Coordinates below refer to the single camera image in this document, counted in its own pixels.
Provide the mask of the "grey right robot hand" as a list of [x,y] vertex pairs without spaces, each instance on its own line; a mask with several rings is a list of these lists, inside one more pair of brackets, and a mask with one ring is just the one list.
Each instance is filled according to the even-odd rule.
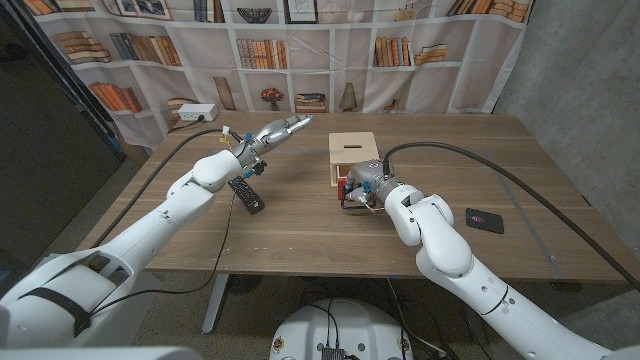
[[342,187],[342,202],[358,203],[355,209],[381,207],[392,190],[399,186],[398,180],[384,173],[384,163],[378,159],[353,165]]

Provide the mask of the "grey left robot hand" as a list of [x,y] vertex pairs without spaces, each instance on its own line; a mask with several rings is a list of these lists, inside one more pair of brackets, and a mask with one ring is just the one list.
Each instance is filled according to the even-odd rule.
[[258,133],[251,135],[248,140],[240,144],[240,148],[234,151],[239,163],[249,166],[257,159],[286,142],[294,133],[302,130],[312,123],[313,115],[295,115],[286,119],[275,120]]

